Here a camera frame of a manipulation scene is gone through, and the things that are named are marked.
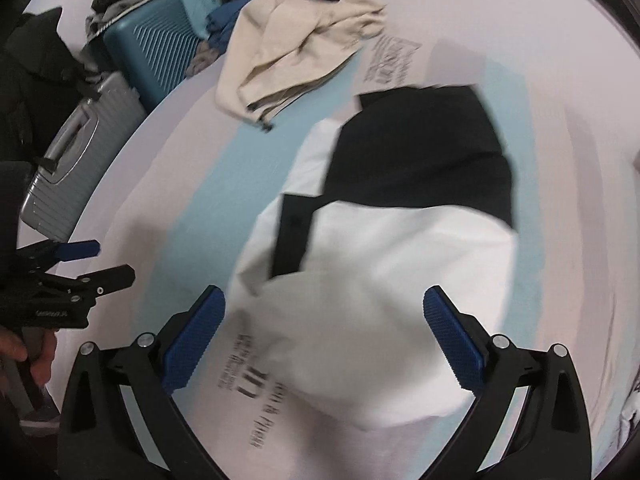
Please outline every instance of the suitcase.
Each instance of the suitcase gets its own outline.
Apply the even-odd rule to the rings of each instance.
[[[184,79],[199,41],[182,0],[151,0],[102,34],[111,59],[149,113]]]
[[[37,169],[22,204],[25,224],[52,240],[69,240],[100,179],[146,117],[121,73],[109,74],[97,90],[100,99],[81,101],[60,128],[45,154],[56,169]]]

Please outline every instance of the silver suitcase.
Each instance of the silver suitcase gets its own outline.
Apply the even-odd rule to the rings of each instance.
[[[55,171],[39,167],[22,204],[25,224],[52,240],[69,240],[100,179],[146,117],[120,72],[96,88],[100,99],[83,100],[45,154]]]

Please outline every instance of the beige jacket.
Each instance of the beige jacket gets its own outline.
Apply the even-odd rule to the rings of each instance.
[[[340,70],[385,24],[376,0],[252,0],[234,28],[216,89],[223,110],[267,122]]]

